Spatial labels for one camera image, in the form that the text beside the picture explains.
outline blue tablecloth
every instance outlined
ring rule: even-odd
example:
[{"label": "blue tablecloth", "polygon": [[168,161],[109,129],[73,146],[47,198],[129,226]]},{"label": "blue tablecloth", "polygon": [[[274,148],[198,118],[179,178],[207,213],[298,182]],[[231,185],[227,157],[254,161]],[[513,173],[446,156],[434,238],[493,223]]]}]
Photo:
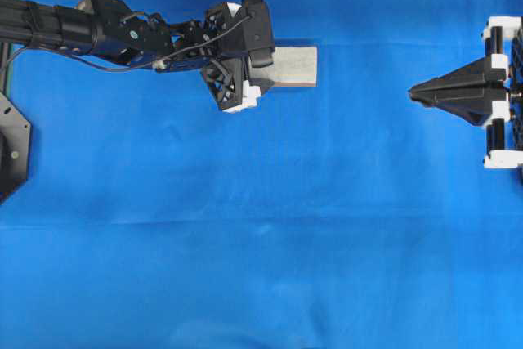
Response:
[{"label": "blue tablecloth", "polygon": [[[179,22],[239,0],[124,1]],[[318,46],[318,87],[239,114],[198,72],[15,62],[34,138],[0,207],[0,347],[523,344],[523,186],[407,95],[522,0],[267,2],[282,43]]]}]

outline black hexagonal base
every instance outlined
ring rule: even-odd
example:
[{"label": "black hexagonal base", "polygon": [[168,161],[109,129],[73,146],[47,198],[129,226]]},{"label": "black hexagonal base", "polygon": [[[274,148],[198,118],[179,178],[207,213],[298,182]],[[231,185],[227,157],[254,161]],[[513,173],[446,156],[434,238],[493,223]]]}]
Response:
[{"label": "black hexagonal base", "polygon": [[0,93],[0,203],[27,180],[31,124]]}]

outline gray block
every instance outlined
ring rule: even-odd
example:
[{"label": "gray block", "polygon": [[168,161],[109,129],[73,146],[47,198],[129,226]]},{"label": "gray block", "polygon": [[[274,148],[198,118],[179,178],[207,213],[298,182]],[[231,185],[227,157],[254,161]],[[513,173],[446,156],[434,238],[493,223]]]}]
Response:
[{"label": "gray block", "polygon": [[249,62],[253,84],[272,84],[272,87],[316,87],[316,47],[276,47],[272,57],[274,64],[261,69],[254,69]]}]

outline blue fabric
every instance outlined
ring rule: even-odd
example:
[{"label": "blue fabric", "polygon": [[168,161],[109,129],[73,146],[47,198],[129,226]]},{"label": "blue fabric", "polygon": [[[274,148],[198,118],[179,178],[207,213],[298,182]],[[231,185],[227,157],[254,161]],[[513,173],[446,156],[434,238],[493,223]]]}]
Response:
[{"label": "blue fabric", "polygon": [[[239,0],[125,1],[178,22]],[[34,138],[0,210],[0,347],[523,344],[523,186],[407,96],[521,0],[267,1],[278,39],[319,46],[318,87],[240,114],[197,72],[16,61]]]}]

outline wire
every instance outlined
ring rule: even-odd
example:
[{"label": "wire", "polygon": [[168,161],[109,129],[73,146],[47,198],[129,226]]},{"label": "wire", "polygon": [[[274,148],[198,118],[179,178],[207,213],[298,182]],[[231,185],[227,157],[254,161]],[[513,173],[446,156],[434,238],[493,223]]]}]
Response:
[{"label": "wire", "polygon": [[128,20],[130,20],[131,18],[134,18],[135,16],[145,16],[145,17],[147,17],[147,20],[150,22],[150,15],[144,11],[134,11],[133,13],[122,17],[120,22],[122,22],[122,23],[127,22]]},{"label": "wire", "polygon": [[3,73],[4,71],[7,71],[7,67],[9,67],[9,64],[12,63],[12,61],[14,59],[16,59],[22,52],[25,52],[27,51],[29,48],[27,47],[22,47],[22,48],[18,48],[16,51],[13,52],[13,54],[9,57],[9,59],[6,60],[6,63],[0,67],[0,74]]},{"label": "wire", "polygon": [[[98,69],[100,71],[105,71],[107,73],[126,73],[128,71],[133,71],[135,69],[143,69],[145,67],[149,67],[150,65],[152,65],[153,63],[155,62],[161,62],[161,61],[164,61],[164,60],[167,60],[173,56],[177,56],[177,55],[180,55],[181,53],[184,53],[184,52],[187,52],[187,51],[192,51],[194,49],[199,49],[199,48],[202,48],[202,47],[206,47],[208,44],[210,43],[214,43],[215,41],[219,40],[220,38],[223,38],[225,37],[227,34],[229,34],[230,32],[232,32],[234,29],[236,29],[238,26],[240,26],[243,22],[245,22],[246,20],[250,19],[251,17],[250,16],[245,16],[244,18],[242,18],[241,20],[239,20],[238,22],[236,22],[234,25],[232,25],[230,28],[228,28],[228,30],[224,31],[223,33],[220,33],[218,34],[217,36],[209,39],[208,41],[206,41],[205,43],[201,43],[201,44],[198,44],[198,45],[193,45],[191,47],[185,47],[185,48],[182,48],[181,50],[179,51],[175,51],[169,55],[166,55],[164,57],[161,57],[159,59],[156,59],[156,60],[152,60],[152,61],[148,61],[147,63],[143,63],[141,65],[133,65],[133,66],[130,66],[130,67],[123,67],[123,68],[119,68],[119,69],[113,69],[113,68],[108,68],[108,67],[104,67],[103,65],[97,65],[96,63],[92,63],[90,62],[89,60],[84,60],[82,59],[81,57],[78,57],[78,56],[74,56],[74,55],[69,55],[67,53],[63,53],[63,52],[60,52],[60,51],[57,51],[55,49],[50,49],[50,48],[44,48],[44,47],[40,47],[38,48],[39,50],[41,51],[45,51],[45,52],[50,52],[50,53],[55,53],[57,55],[62,55],[62,56],[65,56],[69,59],[72,59],[72,60],[76,60],[76,61],[79,61],[80,63],[84,63],[85,65],[89,65],[95,69]],[[7,63],[11,63],[13,60],[14,60],[14,57],[18,56],[22,51],[20,51],[19,53],[14,53],[13,56],[7,61]]]}]

